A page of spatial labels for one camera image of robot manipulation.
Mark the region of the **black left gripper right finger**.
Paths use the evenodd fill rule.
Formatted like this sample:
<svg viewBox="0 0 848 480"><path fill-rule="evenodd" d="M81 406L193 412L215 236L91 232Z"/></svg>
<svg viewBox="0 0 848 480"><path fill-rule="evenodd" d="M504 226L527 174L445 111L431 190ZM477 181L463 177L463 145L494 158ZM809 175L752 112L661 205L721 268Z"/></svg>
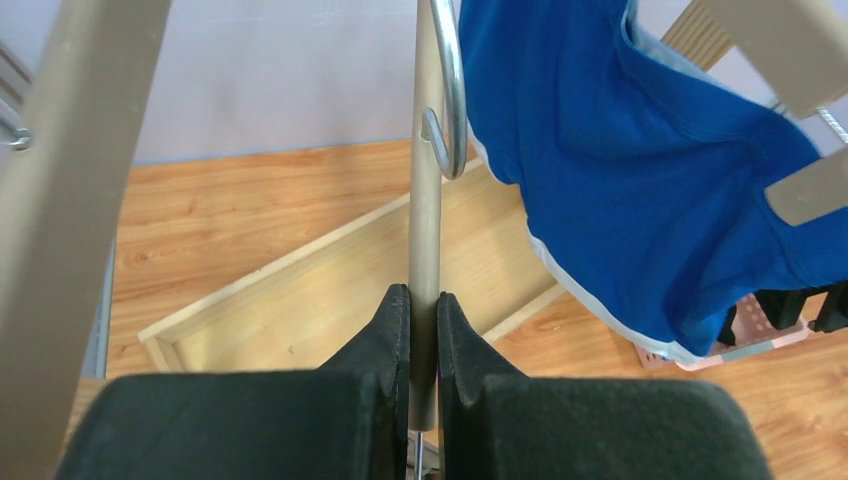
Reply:
<svg viewBox="0 0 848 480"><path fill-rule="evenodd" d="M768 479L740 406L701 381L530 377L440 296L445 479Z"/></svg>

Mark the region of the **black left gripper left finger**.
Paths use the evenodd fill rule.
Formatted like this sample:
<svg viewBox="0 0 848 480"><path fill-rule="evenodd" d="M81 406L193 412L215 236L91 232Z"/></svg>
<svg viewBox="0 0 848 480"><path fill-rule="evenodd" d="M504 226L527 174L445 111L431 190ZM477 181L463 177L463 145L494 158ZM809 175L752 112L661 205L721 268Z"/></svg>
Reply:
<svg viewBox="0 0 848 480"><path fill-rule="evenodd" d="M407 469L410 296L312 370L147 374L109 383L60 479L401 479Z"/></svg>

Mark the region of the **beige hanger with black underwear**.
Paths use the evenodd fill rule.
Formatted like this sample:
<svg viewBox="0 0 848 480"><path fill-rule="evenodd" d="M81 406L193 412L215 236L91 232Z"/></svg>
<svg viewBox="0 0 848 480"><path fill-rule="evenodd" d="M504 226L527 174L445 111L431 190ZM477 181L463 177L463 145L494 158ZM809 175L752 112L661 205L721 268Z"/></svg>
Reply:
<svg viewBox="0 0 848 480"><path fill-rule="evenodd" d="M424 476L425 432L435 425L437 302L440 295L441 188L466 166L468 121L455 8L417 4L409 204L411 376L408 425L414 476Z"/></svg>

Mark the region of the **black underwear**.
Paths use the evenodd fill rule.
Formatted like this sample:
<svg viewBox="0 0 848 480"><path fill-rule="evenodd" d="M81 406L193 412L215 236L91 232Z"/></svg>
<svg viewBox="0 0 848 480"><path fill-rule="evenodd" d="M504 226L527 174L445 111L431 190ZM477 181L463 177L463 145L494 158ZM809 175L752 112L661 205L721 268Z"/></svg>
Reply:
<svg viewBox="0 0 848 480"><path fill-rule="evenodd" d="M832 333L847 327L847 282L801 290L760 290L748 295L730 308L719 333L717 343L726 347L738 345L732 327L736 320L759 318L762 333L754 333L752 342L762 342L766 334L790 329L799 324L802 310L809 297L824 294L824 303L815 319L807 326L814 332Z"/></svg>

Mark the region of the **beige clip hanger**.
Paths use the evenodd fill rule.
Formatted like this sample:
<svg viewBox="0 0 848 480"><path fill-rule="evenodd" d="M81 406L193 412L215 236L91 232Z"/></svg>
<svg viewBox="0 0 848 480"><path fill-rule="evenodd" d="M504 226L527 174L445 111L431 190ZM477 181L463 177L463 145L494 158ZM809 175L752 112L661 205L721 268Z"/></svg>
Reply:
<svg viewBox="0 0 848 480"><path fill-rule="evenodd" d="M1 475L61 454L171 5L67 1L1 178Z"/></svg>

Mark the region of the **blue underwear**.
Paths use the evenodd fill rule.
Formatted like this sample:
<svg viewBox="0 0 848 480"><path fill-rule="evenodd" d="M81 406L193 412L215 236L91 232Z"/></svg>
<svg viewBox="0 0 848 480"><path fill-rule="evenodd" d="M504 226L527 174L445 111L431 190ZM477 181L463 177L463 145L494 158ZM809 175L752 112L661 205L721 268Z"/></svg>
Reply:
<svg viewBox="0 0 848 480"><path fill-rule="evenodd" d="M465 1L470 133L519 187L548 271L631 342L691 364L760 290L847 277L847 214L783 222L766 188L819 154L790 120L645 31L634 1Z"/></svg>

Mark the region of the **empty beige hanger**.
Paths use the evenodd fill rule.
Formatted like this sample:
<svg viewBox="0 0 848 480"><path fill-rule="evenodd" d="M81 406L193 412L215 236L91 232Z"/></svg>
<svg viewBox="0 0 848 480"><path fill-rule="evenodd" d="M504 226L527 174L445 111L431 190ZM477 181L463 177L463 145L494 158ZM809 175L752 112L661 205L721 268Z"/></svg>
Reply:
<svg viewBox="0 0 848 480"><path fill-rule="evenodd" d="M31 83L29 69L1 42L1 145L13 151L24 151L32 144L32 134L20 120Z"/></svg>

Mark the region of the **beige hanger with blue underwear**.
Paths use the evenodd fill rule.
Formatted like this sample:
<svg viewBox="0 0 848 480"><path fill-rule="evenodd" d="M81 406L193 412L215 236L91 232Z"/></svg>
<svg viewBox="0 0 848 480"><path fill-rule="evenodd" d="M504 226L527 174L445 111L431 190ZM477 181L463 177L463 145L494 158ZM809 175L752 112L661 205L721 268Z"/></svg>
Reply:
<svg viewBox="0 0 848 480"><path fill-rule="evenodd" d="M847 20L832 1L704 1L786 109L818 114L847 95ZM799 226L847 206L847 149L773 183L765 196L785 223Z"/></svg>

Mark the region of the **wooden clothes rack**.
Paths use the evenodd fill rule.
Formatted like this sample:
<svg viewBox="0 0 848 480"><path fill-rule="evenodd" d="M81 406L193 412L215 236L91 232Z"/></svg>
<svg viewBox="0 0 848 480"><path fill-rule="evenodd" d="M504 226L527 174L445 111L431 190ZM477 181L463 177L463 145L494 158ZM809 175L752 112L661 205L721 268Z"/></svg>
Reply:
<svg viewBox="0 0 848 480"><path fill-rule="evenodd" d="M442 189L441 284L494 342L564 294L534 254L518 190L479 160ZM401 196L142 330L162 372L314 368L408 277Z"/></svg>

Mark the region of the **pink plastic basket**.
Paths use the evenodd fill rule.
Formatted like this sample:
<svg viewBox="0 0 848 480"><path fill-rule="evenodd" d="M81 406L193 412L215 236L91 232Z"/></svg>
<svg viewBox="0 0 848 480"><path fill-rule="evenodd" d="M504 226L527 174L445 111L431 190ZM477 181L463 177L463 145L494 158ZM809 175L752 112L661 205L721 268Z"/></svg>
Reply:
<svg viewBox="0 0 848 480"><path fill-rule="evenodd" d="M776 333L766 334L764 341L752 342L751 344L749 344L749 341L752 340L754 333L762 333L764 330L764 328L760 329L758 327L759 318L755 316L751 320L736 320L732 329L737 335L738 345L736 347L726 347L716 343L710 350L707 357L691 365L666 360L663 357L655 355L638 346L635 346L634 349L639 362L646 370L666 369L671 368L672 366L676 366L681 370L689 372L702 370L789 346L806 339L811 330L807 327L808 320L805 318L803 311L804 308L802 310L799 324L795 327L777 331Z"/></svg>

